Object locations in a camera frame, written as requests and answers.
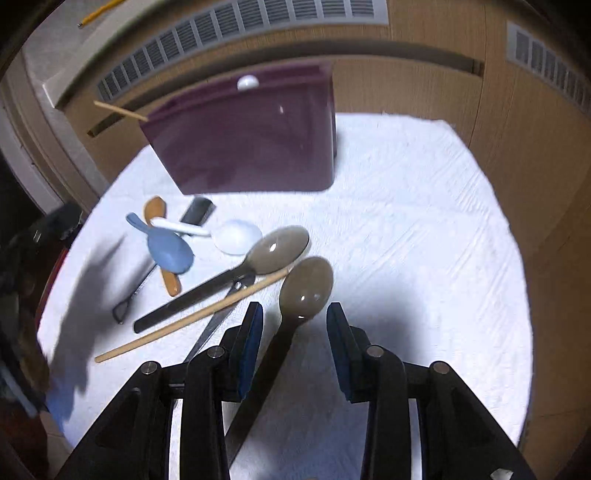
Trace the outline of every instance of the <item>floor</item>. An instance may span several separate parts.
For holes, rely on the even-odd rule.
[[[47,432],[48,477],[55,478],[72,452],[72,447],[60,431],[50,413],[41,412],[41,422]]]

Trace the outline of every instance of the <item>wooden stick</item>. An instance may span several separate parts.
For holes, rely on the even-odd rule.
[[[126,343],[125,345],[121,345],[120,347],[114,348],[107,353],[103,353],[102,355],[95,357],[95,362],[97,364],[104,362],[105,360],[109,360],[116,356],[121,355],[122,353],[129,352],[131,350],[136,349],[139,346],[146,345],[147,343],[153,342],[162,338],[163,336],[168,335],[169,333],[176,332],[187,325],[190,325],[198,320],[202,320],[205,317],[209,317],[210,315],[218,312],[219,310],[223,310],[230,305],[234,305],[236,302],[249,297],[250,295],[256,293],[263,288],[267,288],[269,285],[272,285],[280,279],[287,276],[289,273],[289,268],[284,268],[283,270],[279,270],[279,272],[275,272],[271,275],[266,276],[263,280],[258,283],[255,283],[251,287],[245,288],[234,295],[230,295],[225,299],[217,301],[213,303],[209,307],[205,307],[204,309],[199,310],[198,312],[192,313],[191,315],[187,315],[185,318],[182,318],[166,327],[162,327],[161,329],[156,330],[155,332],[149,333],[148,335],[144,335],[137,340],[133,340],[132,342]]]
[[[131,118],[135,118],[136,120],[141,120],[142,122],[148,121],[147,116],[140,115],[139,113],[132,112],[131,110],[126,110],[125,108],[121,108],[115,105],[109,105],[108,103],[99,102],[98,100],[94,100],[94,104],[96,106],[100,106],[101,108],[111,110],[111,112],[120,113],[121,115],[130,116]]]

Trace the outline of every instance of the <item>metal screw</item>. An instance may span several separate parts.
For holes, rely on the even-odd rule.
[[[211,346],[207,349],[207,356],[209,358],[220,358],[226,351],[222,346]]]
[[[369,356],[380,358],[384,354],[384,349],[378,345],[370,345],[366,352]]]
[[[435,362],[433,364],[433,369],[438,374],[445,375],[446,373],[449,373],[449,365],[447,363],[445,363],[445,362]]]
[[[156,362],[145,362],[142,364],[140,370],[144,375],[153,374],[158,368],[158,364]]]

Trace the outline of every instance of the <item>wall vent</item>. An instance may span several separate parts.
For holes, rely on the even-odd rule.
[[[185,18],[109,71],[97,94],[111,102],[169,64],[225,41],[276,28],[314,24],[388,25],[386,0],[237,0]],[[577,95],[577,83],[573,94]]]
[[[507,59],[552,85],[591,115],[591,83],[519,25],[507,22]]]

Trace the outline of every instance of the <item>purple box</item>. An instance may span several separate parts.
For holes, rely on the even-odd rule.
[[[298,61],[206,83],[141,128],[184,194],[325,190],[336,154],[332,66]]]

